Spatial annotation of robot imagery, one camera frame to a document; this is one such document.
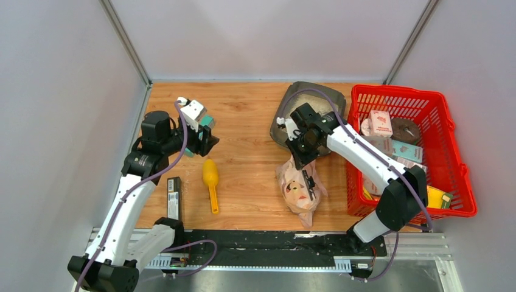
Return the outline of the black bag clip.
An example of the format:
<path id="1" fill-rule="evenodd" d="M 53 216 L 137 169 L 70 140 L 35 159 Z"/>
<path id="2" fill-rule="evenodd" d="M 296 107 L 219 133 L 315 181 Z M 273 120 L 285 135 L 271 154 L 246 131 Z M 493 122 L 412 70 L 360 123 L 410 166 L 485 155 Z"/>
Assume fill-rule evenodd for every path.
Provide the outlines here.
<path id="1" fill-rule="evenodd" d="M 313 171 L 309 172 L 308 170 L 302 170 L 301 173 L 304 178 L 305 186 L 307 188 L 310 201 L 315 201 L 315 199 L 316 199 L 316 194 L 315 194 L 316 183 L 315 183 L 315 179 L 314 179 L 314 172 Z"/>

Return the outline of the pink cat litter bag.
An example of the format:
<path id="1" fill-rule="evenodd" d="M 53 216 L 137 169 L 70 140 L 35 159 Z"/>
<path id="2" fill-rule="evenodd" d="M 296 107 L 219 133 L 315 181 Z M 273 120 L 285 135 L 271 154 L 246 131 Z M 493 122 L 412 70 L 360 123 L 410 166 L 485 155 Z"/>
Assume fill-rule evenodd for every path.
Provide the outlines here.
<path id="1" fill-rule="evenodd" d="M 314 179 L 316 183 L 315 201 L 310 201 L 307 188 L 305 186 L 304 178 L 301 173 L 302 170 L 314 172 Z M 318 172 L 316 171 L 316 162 L 312 161 L 302 169 L 298 170 L 295 166 L 293 157 L 276 169 L 276 178 L 281 189 L 282 197 L 285 203 L 293 214 L 296 214 L 304 228 L 311 228 L 313 226 L 313 215 L 321 202 L 322 196 L 327 196 L 327 189 L 324 187 Z"/>

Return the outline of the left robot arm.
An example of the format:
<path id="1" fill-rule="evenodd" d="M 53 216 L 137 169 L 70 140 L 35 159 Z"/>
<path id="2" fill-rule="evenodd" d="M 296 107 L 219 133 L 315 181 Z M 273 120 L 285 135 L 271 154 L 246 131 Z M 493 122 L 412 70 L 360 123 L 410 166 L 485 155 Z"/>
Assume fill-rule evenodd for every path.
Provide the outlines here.
<path id="1" fill-rule="evenodd" d="M 165 111 L 152 111 L 141 123 L 141 136 L 124 160 L 113 204 L 96 238 L 84 255 L 71 257 L 68 271 L 76 291 L 134 291 L 141 271 L 161 252 L 189 247 L 181 220 L 161 217 L 135 244 L 136 222 L 161 177 L 186 150 L 206 156 L 219 142 L 202 123 L 205 109 L 185 106 L 173 120 Z"/>

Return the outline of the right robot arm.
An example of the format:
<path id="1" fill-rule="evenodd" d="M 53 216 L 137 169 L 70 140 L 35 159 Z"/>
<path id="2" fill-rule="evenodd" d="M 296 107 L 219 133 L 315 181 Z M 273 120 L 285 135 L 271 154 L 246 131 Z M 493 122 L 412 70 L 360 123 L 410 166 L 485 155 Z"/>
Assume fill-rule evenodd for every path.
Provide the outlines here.
<path id="1" fill-rule="evenodd" d="M 350 252 L 364 254 L 377 237 L 401 230 L 421 212 L 429 215 L 425 171 L 418 166 L 408 168 L 382 153 L 338 113 L 322 116 L 304 103 L 289 117 L 278 117 L 276 124 L 287 132 L 285 143 L 298 170 L 326 147 L 366 175 L 381 192 L 377 207 L 346 232 Z"/>

